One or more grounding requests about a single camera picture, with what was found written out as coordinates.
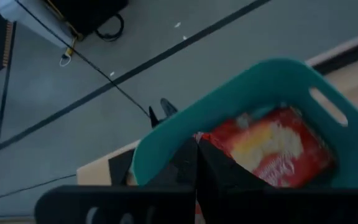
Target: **black bag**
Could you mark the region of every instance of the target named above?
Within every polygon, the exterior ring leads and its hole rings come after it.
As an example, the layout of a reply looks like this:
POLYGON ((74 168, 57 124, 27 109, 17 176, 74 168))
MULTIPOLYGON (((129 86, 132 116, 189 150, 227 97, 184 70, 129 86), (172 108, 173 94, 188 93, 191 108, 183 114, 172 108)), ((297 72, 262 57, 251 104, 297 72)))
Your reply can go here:
POLYGON ((44 0, 50 8, 70 27, 78 40, 95 32, 101 39, 111 42, 124 30, 124 19, 118 12, 127 6, 128 0, 44 0), (100 34, 98 28, 108 19, 117 17, 120 28, 115 34, 100 34))

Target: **teal basket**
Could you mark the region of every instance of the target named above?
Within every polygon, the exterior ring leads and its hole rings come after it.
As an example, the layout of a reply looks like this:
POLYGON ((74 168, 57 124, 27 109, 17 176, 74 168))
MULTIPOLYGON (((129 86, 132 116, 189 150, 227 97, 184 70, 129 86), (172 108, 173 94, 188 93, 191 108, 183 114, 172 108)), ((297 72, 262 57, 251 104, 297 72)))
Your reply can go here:
POLYGON ((225 119, 260 105, 281 102, 297 107, 334 150, 339 168, 331 186, 358 187, 358 109, 318 72, 289 59, 254 65, 157 126, 135 150, 132 168, 137 183, 144 185, 157 175, 194 133, 208 132, 225 119), (310 95, 311 88, 317 88, 341 110, 347 126, 340 125, 310 95))

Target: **gray floor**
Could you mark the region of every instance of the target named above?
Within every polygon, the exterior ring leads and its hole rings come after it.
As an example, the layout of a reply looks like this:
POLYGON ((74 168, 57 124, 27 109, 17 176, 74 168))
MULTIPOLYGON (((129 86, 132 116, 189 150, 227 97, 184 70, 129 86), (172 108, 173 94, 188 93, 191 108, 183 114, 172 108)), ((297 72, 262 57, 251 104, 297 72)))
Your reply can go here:
MULTIPOLYGON (((76 48, 117 78, 250 2, 133 0, 122 11, 121 39, 105 43, 92 35, 76 48)), ((356 36, 358 1, 271 1, 120 86, 162 117, 161 97, 182 110, 259 60, 306 60, 356 36)), ((62 50, 20 25, 14 46, 0 142, 0 195, 74 174, 150 132, 146 117, 115 88, 59 112, 106 80, 79 57, 60 68, 62 50)), ((5 74, 0 73, 0 106, 5 74)), ((75 182, 72 177, 2 198, 0 215, 32 214, 46 190, 75 182)))

